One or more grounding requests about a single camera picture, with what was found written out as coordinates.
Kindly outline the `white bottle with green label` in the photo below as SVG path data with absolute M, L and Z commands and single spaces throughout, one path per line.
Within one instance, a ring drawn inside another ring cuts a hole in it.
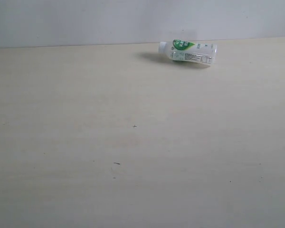
M 160 42 L 158 52 L 172 61 L 211 66 L 215 62 L 217 45 L 174 39 L 172 42 Z

